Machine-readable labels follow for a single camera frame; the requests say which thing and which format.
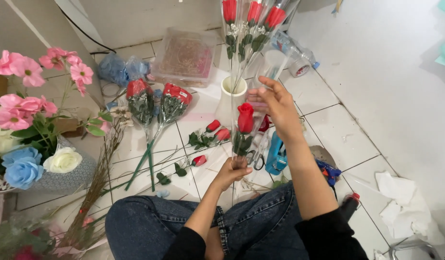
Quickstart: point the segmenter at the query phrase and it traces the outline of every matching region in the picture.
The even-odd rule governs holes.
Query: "black cable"
[[[104,47],[104,48],[106,48],[106,49],[109,49],[109,50],[113,51],[114,53],[116,53],[116,51],[115,51],[114,49],[111,49],[111,48],[105,46],[104,44],[101,44],[101,43],[99,43],[98,41],[92,39],[91,36],[89,36],[87,33],[85,33],[79,26],[77,26],[77,24],[76,24],[73,20],[71,20],[71,19],[69,18],[69,16],[62,10],[62,8],[59,7],[59,9],[62,11],[62,13],[65,15],[65,17],[67,17],[67,19],[68,19],[71,23],[73,23],[73,25],[74,25],[76,28],[78,28],[78,30],[80,30],[80,32],[82,32],[84,35],[86,35],[86,37],[88,37],[89,39],[91,39],[91,41],[93,41],[93,42],[97,43],[98,45],[100,45],[100,46],[102,46],[102,47]],[[108,54],[108,52],[105,52],[105,51],[91,52],[91,53],[89,53],[89,54],[92,55],[92,54],[99,54],[99,53],[106,53],[106,54]]]

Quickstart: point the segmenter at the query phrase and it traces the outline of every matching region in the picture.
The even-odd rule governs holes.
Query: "hand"
[[[284,142],[302,138],[301,121],[291,94],[275,80],[260,76],[259,81],[269,89],[260,87],[248,90],[248,100],[263,102],[267,106],[255,106],[254,110],[271,116],[277,135]]]
[[[228,158],[209,187],[220,189],[220,192],[224,192],[234,181],[240,181],[243,176],[250,174],[253,168],[247,168],[248,162],[245,158],[243,160],[241,163],[242,168],[234,170],[232,168],[232,157]]]

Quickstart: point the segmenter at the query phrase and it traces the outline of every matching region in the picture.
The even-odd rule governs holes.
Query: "clear plastic box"
[[[216,35],[168,28],[152,64],[157,82],[207,87],[213,67]]]

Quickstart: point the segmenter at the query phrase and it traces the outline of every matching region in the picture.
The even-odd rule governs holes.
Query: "plastic bottle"
[[[354,212],[357,210],[357,207],[359,206],[360,203],[359,198],[360,196],[357,193],[353,193],[352,195],[347,195],[346,198],[344,198],[340,210],[346,221],[349,221]]]
[[[272,37],[271,44],[283,53],[287,53],[288,51],[293,52],[291,55],[292,61],[289,62],[287,66],[294,77],[300,77],[306,74],[310,66],[316,69],[320,65],[320,63],[315,60],[314,53],[310,49],[301,47],[298,42],[282,31],[277,31]]]

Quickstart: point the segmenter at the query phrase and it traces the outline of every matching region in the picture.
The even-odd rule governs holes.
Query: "white vase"
[[[245,94],[247,90],[246,81],[244,79],[240,79],[233,95],[230,94],[230,89],[231,77],[227,77],[221,81],[221,99],[219,100],[218,107],[214,113],[214,118],[218,120],[222,126],[229,129],[232,128],[232,97],[234,98],[235,102],[234,107],[237,107],[245,102]]]

